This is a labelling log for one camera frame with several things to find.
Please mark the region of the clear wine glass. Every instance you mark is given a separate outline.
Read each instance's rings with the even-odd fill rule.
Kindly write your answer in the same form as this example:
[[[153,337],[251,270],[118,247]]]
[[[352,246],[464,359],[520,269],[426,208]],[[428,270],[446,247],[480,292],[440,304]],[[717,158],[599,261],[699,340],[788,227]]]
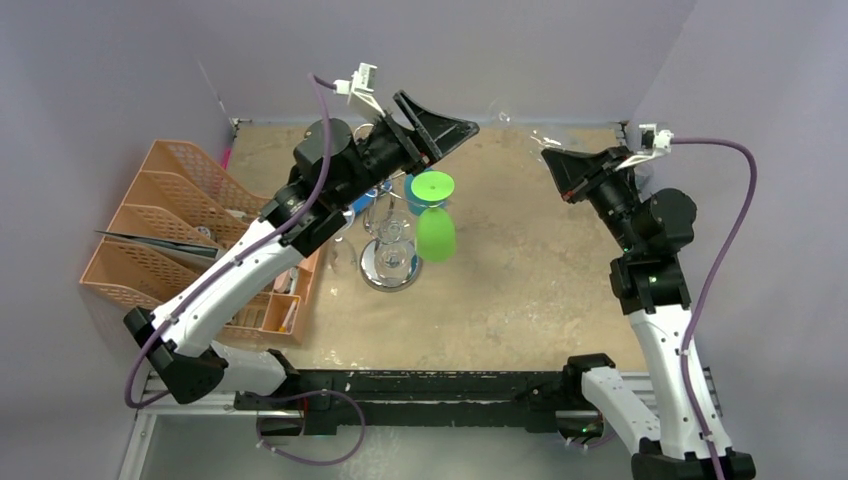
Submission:
[[[383,287],[398,289],[409,281],[413,270],[413,217],[391,195],[376,201],[370,213],[369,231],[375,240],[373,264],[377,279]]]
[[[496,97],[488,106],[489,126],[505,147],[519,151],[522,160],[533,161],[542,168],[548,165],[543,158],[546,149],[567,150],[574,145],[568,131],[557,125],[528,123],[512,107],[507,97]]]
[[[344,225],[335,234],[331,243],[329,266],[333,273],[340,276],[350,276],[358,271],[358,254],[346,234],[355,223],[356,213],[352,209],[343,212]]]

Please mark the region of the green plastic wine glass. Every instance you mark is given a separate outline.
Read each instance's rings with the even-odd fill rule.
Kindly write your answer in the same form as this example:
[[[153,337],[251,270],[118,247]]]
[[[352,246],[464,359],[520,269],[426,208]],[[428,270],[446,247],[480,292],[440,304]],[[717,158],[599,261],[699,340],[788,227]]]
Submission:
[[[426,170],[416,175],[412,188],[416,195],[429,203],[429,207],[417,217],[417,253],[428,262],[445,262],[457,250],[456,227],[446,210],[455,190],[455,181],[447,173]]]

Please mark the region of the blue plastic wine glass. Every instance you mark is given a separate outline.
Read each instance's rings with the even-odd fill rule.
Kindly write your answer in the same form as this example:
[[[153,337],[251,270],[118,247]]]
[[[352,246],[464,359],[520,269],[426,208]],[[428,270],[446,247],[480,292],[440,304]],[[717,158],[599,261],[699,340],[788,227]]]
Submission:
[[[426,200],[423,200],[418,195],[413,192],[413,182],[416,179],[416,175],[406,175],[404,180],[404,198],[406,200],[407,208],[409,212],[413,216],[420,216],[428,207],[429,203]]]

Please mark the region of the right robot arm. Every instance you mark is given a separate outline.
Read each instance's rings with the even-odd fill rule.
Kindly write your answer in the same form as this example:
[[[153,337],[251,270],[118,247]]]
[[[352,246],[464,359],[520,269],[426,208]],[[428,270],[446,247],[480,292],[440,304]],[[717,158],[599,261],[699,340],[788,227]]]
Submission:
[[[666,188],[641,199],[625,161],[630,151],[545,148],[562,199],[589,202],[622,250],[610,284],[642,351],[656,407],[625,387],[603,354],[574,356],[564,399],[599,410],[630,454],[635,479],[752,479],[752,456],[735,449],[712,399],[694,342],[695,318],[679,251],[692,242],[697,207]]]

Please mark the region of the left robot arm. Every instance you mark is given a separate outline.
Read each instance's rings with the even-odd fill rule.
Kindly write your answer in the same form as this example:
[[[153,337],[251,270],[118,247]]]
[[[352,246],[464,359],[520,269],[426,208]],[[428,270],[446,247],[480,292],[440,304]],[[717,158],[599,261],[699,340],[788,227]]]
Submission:
[[[356,200],[397,172],[423,172],[479,132],[476,122],[435,113],[405,92],[394,101],[400,117],[379,111],[362,139],[329,115],[313,123],[294,149],[287,184],[242,237],[172,299],[125,315],[140,359],[177,403],[215,391],[260,395],[275,409],[295,402],[296,371],[282,353],[242,350],[217,337],[273,280],[331,240]]]

